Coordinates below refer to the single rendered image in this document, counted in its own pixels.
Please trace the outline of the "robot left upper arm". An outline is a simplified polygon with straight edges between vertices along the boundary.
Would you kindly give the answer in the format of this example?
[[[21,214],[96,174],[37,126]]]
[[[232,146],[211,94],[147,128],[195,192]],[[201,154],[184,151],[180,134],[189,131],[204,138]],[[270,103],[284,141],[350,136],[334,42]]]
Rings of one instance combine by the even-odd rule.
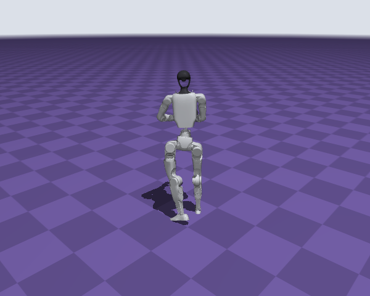
[[[173,95],[167,95],[165,96],[160,108],[159,108],[159,111],[158,111],[158,114],[157,114],[157,119],[161,122],[165,121],[166,120],[166,116],[164,115],[165,112],[167,111],[169,105],[172,103],[172,97]]]

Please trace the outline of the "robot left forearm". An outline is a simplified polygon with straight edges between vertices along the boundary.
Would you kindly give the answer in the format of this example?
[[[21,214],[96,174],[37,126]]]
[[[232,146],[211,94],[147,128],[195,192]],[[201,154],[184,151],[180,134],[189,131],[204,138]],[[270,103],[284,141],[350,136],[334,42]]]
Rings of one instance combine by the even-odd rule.
[[[167,115],[167,114],[164,114],[166,116],[166,120],[165,121],[174,121],[174,117],[173,115]]]

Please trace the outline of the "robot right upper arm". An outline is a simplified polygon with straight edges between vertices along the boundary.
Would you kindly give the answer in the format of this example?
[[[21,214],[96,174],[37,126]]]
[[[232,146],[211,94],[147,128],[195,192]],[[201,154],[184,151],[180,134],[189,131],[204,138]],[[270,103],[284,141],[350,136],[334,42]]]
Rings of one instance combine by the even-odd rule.
[[[199,103],[199,113],[197,115],[198,121],[205,121],[206,120],[206,99],[204,94],[195,94],[197,98],[197,102]]]

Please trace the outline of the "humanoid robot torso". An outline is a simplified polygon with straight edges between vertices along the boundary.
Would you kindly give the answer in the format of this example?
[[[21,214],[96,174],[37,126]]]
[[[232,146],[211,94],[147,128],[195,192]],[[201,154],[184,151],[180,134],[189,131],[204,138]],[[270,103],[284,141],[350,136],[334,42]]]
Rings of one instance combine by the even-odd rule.
[[[188,128],[194,126],[197,118],[197,98],[193,90],[189,94],[178,93],[175,92],[172,97],[173,117],[177,127],[184,129],[177,137],[176,150],[191,151],[192,137]]]

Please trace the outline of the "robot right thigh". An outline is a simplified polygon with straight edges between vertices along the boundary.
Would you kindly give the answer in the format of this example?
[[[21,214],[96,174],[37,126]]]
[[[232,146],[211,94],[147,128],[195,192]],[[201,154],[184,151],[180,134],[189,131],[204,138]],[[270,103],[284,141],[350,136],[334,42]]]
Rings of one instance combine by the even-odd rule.
[[[194,176],[192,177],[192,183],[199,186],[199,176],[202,176],[202,145],[198,142],[192,141],[192,162],[194,168]]]

